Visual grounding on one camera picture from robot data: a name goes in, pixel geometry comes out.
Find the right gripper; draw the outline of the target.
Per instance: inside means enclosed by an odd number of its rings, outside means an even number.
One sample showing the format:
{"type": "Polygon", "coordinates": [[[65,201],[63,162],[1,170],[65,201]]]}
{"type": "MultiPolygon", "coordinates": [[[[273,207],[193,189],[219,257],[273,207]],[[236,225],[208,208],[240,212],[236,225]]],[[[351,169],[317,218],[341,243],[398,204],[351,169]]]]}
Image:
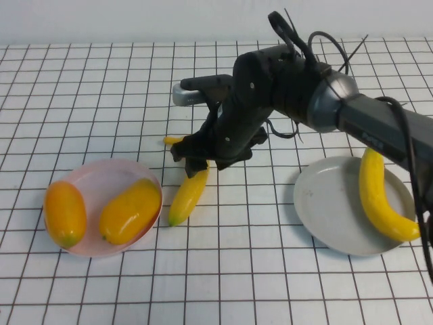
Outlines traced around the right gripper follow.
{"type": "Polygon", "coordinates": [[[253,147],[268,139],[263,124],[270,107],[243,104],[233,97],[222,102],[207,100],[206,104],[212,117],[209,129],[187,135],[170,149],[175,162],[185,160],[188,178],[207,170],[208,162],[215,159],[228,159],[216,161],[219,171],[250,160],[253,147]]]}

